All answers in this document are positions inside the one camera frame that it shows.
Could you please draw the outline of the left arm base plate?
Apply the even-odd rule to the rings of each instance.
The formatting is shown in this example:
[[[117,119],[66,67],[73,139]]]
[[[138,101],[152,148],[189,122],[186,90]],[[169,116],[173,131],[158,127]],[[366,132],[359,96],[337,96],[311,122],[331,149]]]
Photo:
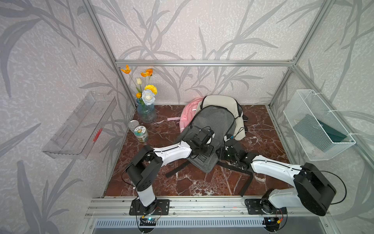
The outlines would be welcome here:
[[[129,215],[168,215],[170,208],[169,199],[156,199],[149,206],[144,206],[140,199],[131,202]]]

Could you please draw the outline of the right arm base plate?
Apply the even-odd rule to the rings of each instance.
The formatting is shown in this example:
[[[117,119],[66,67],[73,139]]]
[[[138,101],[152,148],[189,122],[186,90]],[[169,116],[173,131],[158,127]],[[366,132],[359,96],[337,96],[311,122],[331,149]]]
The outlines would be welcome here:
[[[246,199],[244,201],[249,215],[286,215],[287,209],[276,208],[267,199]]]

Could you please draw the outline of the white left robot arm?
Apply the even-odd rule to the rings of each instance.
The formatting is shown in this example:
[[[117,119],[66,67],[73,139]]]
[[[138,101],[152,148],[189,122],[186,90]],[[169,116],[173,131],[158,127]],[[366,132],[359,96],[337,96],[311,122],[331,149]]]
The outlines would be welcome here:
[[[144,146],[125,168],[135,187],[140,206],[146,214],[156,208],[157,198],[153,191],[153,182],[160,169],[180,159],[196,157],[199,154],[212,153],[215,133],[210,127],[193,126],[182,140],[174,145],[152,148]]]

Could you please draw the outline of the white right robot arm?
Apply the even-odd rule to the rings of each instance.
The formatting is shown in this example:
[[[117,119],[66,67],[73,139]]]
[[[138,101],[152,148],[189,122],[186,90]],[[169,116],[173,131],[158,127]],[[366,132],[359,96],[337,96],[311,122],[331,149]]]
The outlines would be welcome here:
[[[335,187],[315,165],[295,165],[271,160],[244,151],[240,143],[229,139],[216,151],[218,165],[250,176],[240,196],[244,196],[254,174],[263,174],[289,184],[289,189],[269,189],[259,201],[247,201],[247,206],[265,214],[274,214],[289,207],[304,207],[324,216],[336,195]]]

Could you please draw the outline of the grey backpack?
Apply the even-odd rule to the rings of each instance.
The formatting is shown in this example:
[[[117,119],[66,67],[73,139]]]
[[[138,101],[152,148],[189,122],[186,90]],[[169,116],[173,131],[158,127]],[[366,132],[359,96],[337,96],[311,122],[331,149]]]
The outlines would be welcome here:
[[[192,154],[186,162],[166,173],[166,177],[177,174],[190,164],[206,174],[218,165],[249,175],[239,192],[240,196],[244,196],[254,176],[248,153],[235,139],[238,119],[224,107],[208,106],[198,111],[178,137],[192,144]]]

